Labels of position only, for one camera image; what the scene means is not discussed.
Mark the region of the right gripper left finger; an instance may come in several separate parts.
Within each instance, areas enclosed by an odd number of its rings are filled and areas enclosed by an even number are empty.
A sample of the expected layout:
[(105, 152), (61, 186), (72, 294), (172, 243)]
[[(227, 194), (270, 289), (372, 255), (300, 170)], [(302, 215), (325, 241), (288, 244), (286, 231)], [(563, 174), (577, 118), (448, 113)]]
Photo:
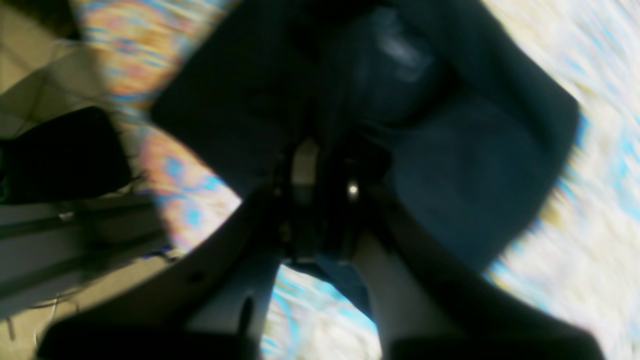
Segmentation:
[(284, 254), (281, 214), (273, 191), (256, 191), (177, 264), (51, 326), (37, 358), (259, 360)]

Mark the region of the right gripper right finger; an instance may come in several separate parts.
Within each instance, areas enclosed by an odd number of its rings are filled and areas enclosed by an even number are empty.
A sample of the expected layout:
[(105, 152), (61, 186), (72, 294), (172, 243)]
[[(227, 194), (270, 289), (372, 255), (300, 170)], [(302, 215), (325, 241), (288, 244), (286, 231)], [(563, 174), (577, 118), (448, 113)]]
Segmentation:
[(397, 203), (355, 206), (353, 265), (385, 360), (602, 360), (590, 333), (456, 262)]

